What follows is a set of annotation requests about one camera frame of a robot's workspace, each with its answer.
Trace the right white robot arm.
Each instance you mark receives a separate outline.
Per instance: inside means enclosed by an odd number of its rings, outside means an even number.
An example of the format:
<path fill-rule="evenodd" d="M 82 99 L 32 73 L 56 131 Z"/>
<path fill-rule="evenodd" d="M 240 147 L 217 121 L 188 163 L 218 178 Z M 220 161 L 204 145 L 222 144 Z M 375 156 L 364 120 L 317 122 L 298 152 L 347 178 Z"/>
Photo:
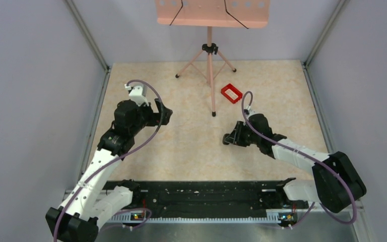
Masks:
<path fill-rule="evenodd" d="M 338 151 L 322 153 L 298 145 L 286 136 L 274 133 L 263 114 L 253 114 L 245 121 L 237 121 L 232 132 L 224 134 L 224 145 L 248 147 L 275 160 L 287 162 L 312 175 L 312 180 L 290 178 L 275 194 L 282 208 L 295 201 L 316 202 L 338 213 L 367 193 L 367 188 L 347 154 Z"/>

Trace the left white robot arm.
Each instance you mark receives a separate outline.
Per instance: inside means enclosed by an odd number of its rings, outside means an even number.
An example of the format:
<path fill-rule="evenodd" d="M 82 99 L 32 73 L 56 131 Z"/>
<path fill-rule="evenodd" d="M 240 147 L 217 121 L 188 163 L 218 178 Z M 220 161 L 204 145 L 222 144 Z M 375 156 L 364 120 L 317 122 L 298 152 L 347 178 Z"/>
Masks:
<path fill-rule="evenodd" d="M 136 149 L 135 136 L 145 127 L 160 129 L 169 123 L 173 111 L 155 99 L 157 112 L 149 102 L 124 100 L 117 104 L 111 127 L 102 135 L 87 170 L 58 208 L 49 208 L 45 218 L 54 241 L 95 241 L 103 225 L 124 207 L 136 208 L 141 194 L 135 187 L 117 186 L 98 200 L 108 178 L 124 158 Z"/>

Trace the black earbud charging case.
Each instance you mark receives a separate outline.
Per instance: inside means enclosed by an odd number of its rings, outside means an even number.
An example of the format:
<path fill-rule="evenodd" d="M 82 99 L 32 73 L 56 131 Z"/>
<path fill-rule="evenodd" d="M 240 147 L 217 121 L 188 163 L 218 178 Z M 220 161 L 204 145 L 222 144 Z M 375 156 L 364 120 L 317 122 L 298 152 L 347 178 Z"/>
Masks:
<path fill-rule="evenodd" d="M 224 134 L 222 138 L 222 144 L 223 145 L 229 145 L 230 143 L 228 142 L 227 138 L 230 136 L 230 134 Z"/>

